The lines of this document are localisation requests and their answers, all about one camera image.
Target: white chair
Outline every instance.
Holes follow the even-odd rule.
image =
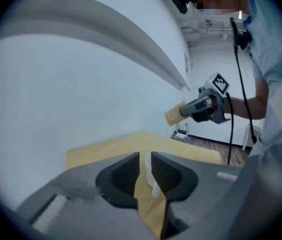
[[[263,124],[260,124],[258,126],[253,125],[253,130],[254,130],[255,137],[258,138],[261,135],[262,131],[263,131]],[[245,138],[244,138],[243,147],[242,147],[243,151],[245,150],[247,145],[248,146],[253,146],[254,145],[253,144],[253,140],[252,140],[251,126],[250,126],[249,123],[246,126]]]

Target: person's arm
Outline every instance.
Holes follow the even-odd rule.
[[[259,120],[259,119],[263,119],[266,114],[269,88],[267,83],[262,79],[255,79],[255,87],[256,87],[255,97],[248,99],[247,102],[250,107],[252,119]],[[249,115],[247,113],[244,100],[235,97],[231,97],[231,99],[233,103],[234,114],[239,117],[248,119]],[[223,111],[224,113],[231,113],[228,101],[226,101]]]

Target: light blue shirt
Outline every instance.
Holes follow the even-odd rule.
[[[252,35],[252,54],[256,79],[265,80],[269,100],[282,84],[282,12],[273,0],[248,0],[251,14],[243,15],[243,23]],[[263,131],[254,145],[252,155],[262,155],[271,145],[282,141],[282,127],[269,102]]]

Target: black cable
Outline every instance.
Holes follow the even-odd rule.
[[[235,58],[236,58],[236,62],[237,62],[237,66],[239,68],[239,73],[240,73],[240,80],[241,80],[241,85],[242,85],[242,91],[243,91],[243,96],[244,96],[244,103],[245,103],[245,106],[246,106],[246,109],[247,109],[247,113],[249,115],[249,119],[250,119],[250,126],[251,126],[251,133],[252,133],[252,141],[253,143],[255,144],[257,139],[254,135],[254,130],[253,130],[253,123],[252,123],[252,114],[251,114],[251,111],[250,111],[250,107],[249,107],[249,104],[247,102],[247,99],[246,99],[246,94],[245,94],[245,89],[244,89],[244,84],[243,84],[243,78],[242,78],[242,73],[241,73],[241,68],[240,68],[240,64],[239,64],[239,58],[237,56],[237,51],[235,51]]]
[[[231,129],[231,139],[230,139],[230,147],[229,147],[229,155],[227,158],[227,165],[230,165],[230,160],[231,160],[231,151],[232,151],[232,141],[233,141],[233,130],[234,130],[234,109],[233,109],[233,103],[232,99],[229,95],[229,93],[226,94],[227,100],[229,101],[229,105],[231,108],[231,117],[232,117],[232,129]]]

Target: wooden board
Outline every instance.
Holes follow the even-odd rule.
[[[103,159],[140,152],[140,175],[136,181],[134,197],[138,200],[138,212],[144,223],[159,238],[163,226],[166,200],[162,193],[151,196],[152,188],[146,181],[145,157],[151,151],[172,152],[177,156],[221,164],[217,151],[140,131],[102,143],[71,149],[67,152],[66,169],[100,161]]]

